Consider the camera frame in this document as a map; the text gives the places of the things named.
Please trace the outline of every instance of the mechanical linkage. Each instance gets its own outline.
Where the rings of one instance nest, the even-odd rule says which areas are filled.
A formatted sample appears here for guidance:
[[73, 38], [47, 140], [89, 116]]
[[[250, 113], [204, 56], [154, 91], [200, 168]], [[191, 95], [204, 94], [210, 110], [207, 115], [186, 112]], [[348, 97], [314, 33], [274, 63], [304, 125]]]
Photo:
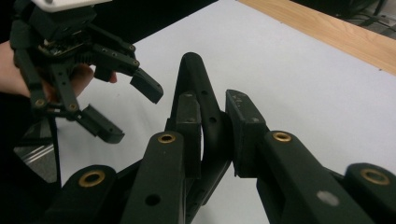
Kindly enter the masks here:
[[[139, 68], [134, 45], [92, 24], [93, 7], [49, 13], [30, 0], [17, 0], [14, 7], [10, 44], [36, 115], [76, 120], [108, 143], [122, 139], [122, 130], [92, 106], [80, 110], [69, 79], [81, 63], [95, 65], [94, 77], [103, 81], [109, 81], [112, 72], [132, 77], [131, 85], [155, 104], [162, 98], [161, 85]], [[47, 100], [42, 79], [55, 87], [59, 102]]]

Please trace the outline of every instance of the screw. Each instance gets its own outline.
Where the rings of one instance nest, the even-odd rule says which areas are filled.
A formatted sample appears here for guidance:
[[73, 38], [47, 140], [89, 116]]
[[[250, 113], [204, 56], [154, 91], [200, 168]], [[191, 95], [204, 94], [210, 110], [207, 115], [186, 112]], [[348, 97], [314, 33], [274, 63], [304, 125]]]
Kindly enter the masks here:
[[43, 100], [43, 99], [38, 99], [37, 101], [35, 101], [35, 106], [36, 106], [36, 107], [42, 107], [45, 103], [46, 103], [45, 100]]

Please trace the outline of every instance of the black plastic part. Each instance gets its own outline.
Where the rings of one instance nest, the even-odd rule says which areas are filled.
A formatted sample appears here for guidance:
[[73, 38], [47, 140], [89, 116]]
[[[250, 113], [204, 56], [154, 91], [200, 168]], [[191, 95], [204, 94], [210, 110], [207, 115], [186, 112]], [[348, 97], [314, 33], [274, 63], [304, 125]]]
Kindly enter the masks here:
[[349, 165], [343, 181], [348, 193], [376, 223], [396, 223], [396, 176], [369, 163]]
[[83, 30], [96, 17], [92, 7], [78, 7], [48, 13], [35, 7], [29, 23], [48, 41], [58, 40]]
[[108, 166], [93, 165], [79, 170], [67, 180], [38, 223], [110, 223], [116, 183], [117, 174]]
[[152, 103], [157, 104], [163, 97], [163, 87], [143, 69], [138, 68], [131, 80], [137, 90], [145, 95]]
[[186, 91], [195, 92], [204, 133], [201, 179], [193, 182], [186, 200], [186, 223], [191, 223], [231, 164], [233, 133], [228, 116], [219, 109], [204, 62], [196, 53], [186, 53], [181, 60], [170, 118], [177, 117], [179, 95]]
[[120, 223], [184, 223], [184, 143], [179, 133], [154, 134]]
[[87, 106], [81, 113], [75, 115], [74, 119], [91, 134], [99, 136], [107, 143], [117, 144], [125, 135], [120, 128], [100, 114], [91, 105]]
[[201, 178], [201, 114], [192, 91], [178, 98], [176, 132], [184, 137], [186, 178]]
[[225, 108], [233, 123], [235, 175], [257, 177], [256, 144], [269, 132], [265, 119], [250, 98], [240, 91], [226, 91]]
[[79, 111], [76, 95], [70, 84], [69, 74], [63, 63], [52, 63], [49, 65], [49, 73], [53, 78], [58, 98], [64, 106], [64, 110], [69, 117], [74, 116]]
[[[290, 140], [283, 141], [285, 135], [276, 140], [275, 133], [286, 134]], [[269, 132], [258, 150], [259, 193], [266, 192], [262, 198], [276, 201], [263, 202], [271, 223], [374, 223], [296, 136]], [[268, 175], [278, 184], [273, 192], [261, 189], [265, 185], [260, 181], [271, 180]]]
[[47, 109], [47, 98], [41, 87], [40, 75], [35, 70], [26, 49], [16, 49], [14, 62], [20, 68], [23, 79], [30, 91], [30, 102], [34, 114], [42, 114]]

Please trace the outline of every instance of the finger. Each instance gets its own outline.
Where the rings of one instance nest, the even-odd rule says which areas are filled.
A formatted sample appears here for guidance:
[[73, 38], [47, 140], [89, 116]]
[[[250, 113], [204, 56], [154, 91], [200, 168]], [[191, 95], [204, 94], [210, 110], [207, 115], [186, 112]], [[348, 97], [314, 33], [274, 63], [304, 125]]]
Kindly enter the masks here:
[[79, 96], [84, 91], [92, 79], [93, 71], [87, 64], [82, 63], [75, 68], [70, 83], [76, 96]]
[[42, 79], [41, 83], [43, 85], [43, 92], [47, 97], [49, 102], [58, 102], [58, 96], [56, 94], [56, 90], [53, 86], [51, 86], [46, 80]]
[[116, 72], [112, 72], [111, 73], [111, 77], [110, 77], [110, 80], [108, 82], [110, 82], [110, 83], [116, 83], [117, 82], [117, 74], [116, 74]]

